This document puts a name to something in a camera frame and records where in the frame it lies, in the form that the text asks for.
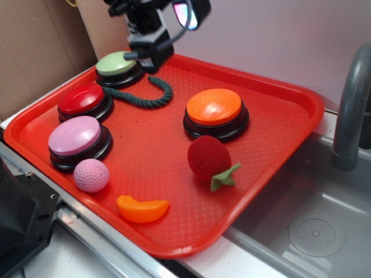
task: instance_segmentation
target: faucet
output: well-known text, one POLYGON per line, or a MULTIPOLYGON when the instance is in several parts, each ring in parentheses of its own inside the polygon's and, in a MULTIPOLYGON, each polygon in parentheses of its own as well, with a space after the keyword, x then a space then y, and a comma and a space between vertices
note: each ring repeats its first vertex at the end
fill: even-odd
POLYGON ((358 147, 371 148, 370 91, 371 43, 366 43, 353 58, 340 101, 331 157, 335 169, 354 169, 358 147))

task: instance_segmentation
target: gray sink basin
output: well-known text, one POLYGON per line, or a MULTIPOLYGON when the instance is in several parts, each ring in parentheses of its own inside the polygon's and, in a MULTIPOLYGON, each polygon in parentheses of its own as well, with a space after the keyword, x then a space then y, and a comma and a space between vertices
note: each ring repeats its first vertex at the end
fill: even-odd
POLYGON ((340 172, 331 146, 312 134, 225 236, 288 277, 371 277, 371 156, 340 172))

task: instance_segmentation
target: strawberry toy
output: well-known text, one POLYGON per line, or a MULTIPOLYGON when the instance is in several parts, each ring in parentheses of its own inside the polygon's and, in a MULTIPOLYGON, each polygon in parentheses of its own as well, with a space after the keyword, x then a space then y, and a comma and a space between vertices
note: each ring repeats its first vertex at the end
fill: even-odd
POLYGON ((188 149, 188 164, 200 180, 211 182, 214 192, 222 185, 235 185, 232 173, 241 164, 232 166, 231 156, 227 148, 212 136, 200 136, 192 142, 188 149))

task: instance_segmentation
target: plastic tray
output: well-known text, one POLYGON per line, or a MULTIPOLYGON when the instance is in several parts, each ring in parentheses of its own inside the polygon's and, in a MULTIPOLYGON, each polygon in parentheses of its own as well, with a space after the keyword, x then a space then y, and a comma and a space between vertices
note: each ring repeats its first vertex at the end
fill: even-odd
MULTIPOLYGON (((26 109, 5 130, 5 141, 18 153, 146 252, 159 258, 181 258, 214 243, 270 178, 311 133, 323 116, 321 99, 312 91, 267 78, 175 55, 157 77, 173 88, 174 98, 160 109, 138 108, 115 100, 103 122, 114 139, 103 160, 110 170, 108 185, 88 194, 72 174, 53 168, 48 138, 60 124, 57 104, 64 92, 94 82, 95 68, 84 72, 26 109), (250 113, 247 131, 225 143, 236 186, 210 191, 189 168, 191 144, 183 128, 188 100, 201 90, 221 87, 235 91, 250 113), (131 195, 139 201, 165 199, 168 212, 149 224, 125 221, 116 199, 131 195)), ((155 99, 162 91, 144 78, 126 88, 138 97, 155 99)))

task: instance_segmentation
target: pink ball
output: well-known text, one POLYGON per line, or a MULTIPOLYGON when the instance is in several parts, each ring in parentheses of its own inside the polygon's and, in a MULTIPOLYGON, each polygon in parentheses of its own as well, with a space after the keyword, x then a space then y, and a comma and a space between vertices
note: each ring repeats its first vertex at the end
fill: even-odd
POLYGON ((97 159, 86 159, 77 164, 74 179, 79 189, 87 193, 95 193, 107 185, 110 172, 103 162, 97 159))

